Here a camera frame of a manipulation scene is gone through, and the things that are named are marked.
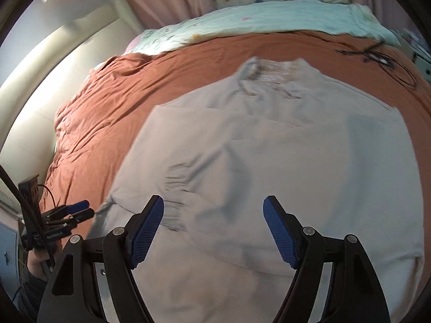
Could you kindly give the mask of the light grey beige jacket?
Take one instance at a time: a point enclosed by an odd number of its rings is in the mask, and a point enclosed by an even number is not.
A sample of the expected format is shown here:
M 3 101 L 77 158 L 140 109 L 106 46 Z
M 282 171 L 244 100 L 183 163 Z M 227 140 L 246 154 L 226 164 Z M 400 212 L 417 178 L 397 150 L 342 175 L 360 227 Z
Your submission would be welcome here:
M 271 322 L 294 271 L 262 212 L 274 195 L 323 236 L 352 233 L 392 322 L 424 267 L 422 186 L 400 112 L 306 61 L 246 61 L 158 105 L 89 231 L 105 236 L 153 195 L 164 217 L 134 277 L 157 322 Z

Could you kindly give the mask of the rust orange bed cover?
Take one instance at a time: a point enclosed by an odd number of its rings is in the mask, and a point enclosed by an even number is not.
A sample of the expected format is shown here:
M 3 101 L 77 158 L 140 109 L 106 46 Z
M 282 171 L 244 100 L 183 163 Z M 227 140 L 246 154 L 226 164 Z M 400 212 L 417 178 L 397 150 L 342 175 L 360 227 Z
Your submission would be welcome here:
M 105 199 L 128 149 L 151 110 L 194 89 L 230 76 L 247 59 L 305 59 L 401 112 L 411 135 L 430 199 L 430 84 L 413 62 L 394 47 L 383 53 L 397 62 L 393 75 L 358 52 L 371 39 L 316 31 L 246 34 L 217 38 L 157 56 L 114 56 L 93 70 L 80 91 L 58 110 L 57 149 L 47 172 L 42 210 Z

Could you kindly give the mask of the cream padded headboard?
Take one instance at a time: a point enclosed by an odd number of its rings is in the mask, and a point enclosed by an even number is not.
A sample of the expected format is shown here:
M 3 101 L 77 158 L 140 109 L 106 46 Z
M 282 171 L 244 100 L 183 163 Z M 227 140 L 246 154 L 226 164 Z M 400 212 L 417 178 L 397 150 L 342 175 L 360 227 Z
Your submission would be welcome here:
M 14 183 L 41 181 L 56 149 L 55 114 L 88 73 L 124 53 L 140 30 L 122 18 L 82 18 L 42 40 L 1 86 L 1 166 Z

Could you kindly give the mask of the mint green blanket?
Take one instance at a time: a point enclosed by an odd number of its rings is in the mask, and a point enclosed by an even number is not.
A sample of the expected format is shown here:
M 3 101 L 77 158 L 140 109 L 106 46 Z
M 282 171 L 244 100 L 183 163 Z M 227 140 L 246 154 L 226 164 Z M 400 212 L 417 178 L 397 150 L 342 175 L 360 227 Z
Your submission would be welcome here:
M 227 7 L 160 29 L 146 29 L 126 52 L 158 55 L 211 39 L 292 31 L 348 34 L 392 46 L 399 44 L 396 35 L 379 23 L 369 7 L 296 0 Z

